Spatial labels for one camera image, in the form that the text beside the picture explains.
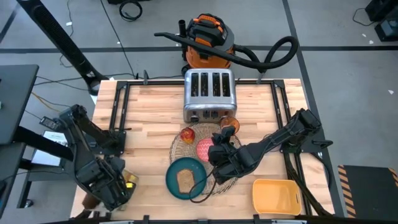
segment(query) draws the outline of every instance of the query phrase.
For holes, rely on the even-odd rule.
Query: bread slice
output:
[[[183,169],[177,173],[178,190],[181,194],[189,194],[191,188],[195,185],[193,172],[190,169]]]

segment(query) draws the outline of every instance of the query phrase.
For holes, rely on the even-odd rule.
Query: orange plastic bin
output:
[[[299,215],[300,189],[293,180],[257,179],[253,183],[253,205],[257,213]]]

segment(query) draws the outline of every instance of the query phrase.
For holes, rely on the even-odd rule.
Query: vacuum hose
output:
[[[271,68],[277,68],[280,67],[284,64],[286,64],[287,62],[289,62],[294,55],[297,52],[297,49],[299,47],[299,42],[295,37],[292,36],[288,36],[288,37],[284,37],[282,39],[280,39],[278,42],[276,42],[276,44],[270,49],[266,59],[264,62],[260,62],[259,59],[257,58],[257,56],[248,48],[240,46],[240,45],[233,45],[233,50],[237,51],[237,52],[242,52],[244,54],[246,54],[251,60],[246,60],[243,59],[241,57],[237,57],[235,55],[231,55],[227,52],[224,52],[222,50],[218,50],[216,48],[213,47],[209,47],[203,44],[199,44],[196,43],[193,40],[190,40],[188,38],[183,38],[180,37],[178,35],[175,34],[171,34],[168,32],[161,32],[161,33],[155,33],[154,34],[156,37],[166,37],[172,41],[176,41],[182,45],[187,45],[190,47],[193,47],[194,49],[197,49],[205,54],[209,54],[209,55],[214,55],[220,58],[223,58],[225,60],[234,62],[238,65],[242,65],[245,67],[249,67],[249,68],[254,68],[259,70],[260,73],[264,73],[267,71],[267,69],[271,69]],[[285,43],[291,43],[292,47],[290,48],[289,52],[287,53],[287,55],[285,55],[285,57],[276,60],[275,62],[271,62],[272,56],[274,56],[275,52],[277,51],[277,49],[282,46]]]

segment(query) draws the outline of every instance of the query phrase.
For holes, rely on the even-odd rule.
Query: toaster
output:
[[[235,77],[224,68],[194,68],[185,73],[185,122],[216,123],[236,114]]]

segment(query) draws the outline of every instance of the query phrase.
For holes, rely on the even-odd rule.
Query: teal plate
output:
[[[167,169],[166,186],[169,189],[170,193],[176,198],[188,200],[189,194],[181,194],[178,190],[177,173],[183,169],[189,169],[193,172],[193,179],[195,180],[195,184],[206,178],[206,170],[198,160],[191,157],[179,158],[171,163],[170,167]],[[192,190],[191,198],[195,198],[200,195],[205,187],[206,181],[198,184]]]

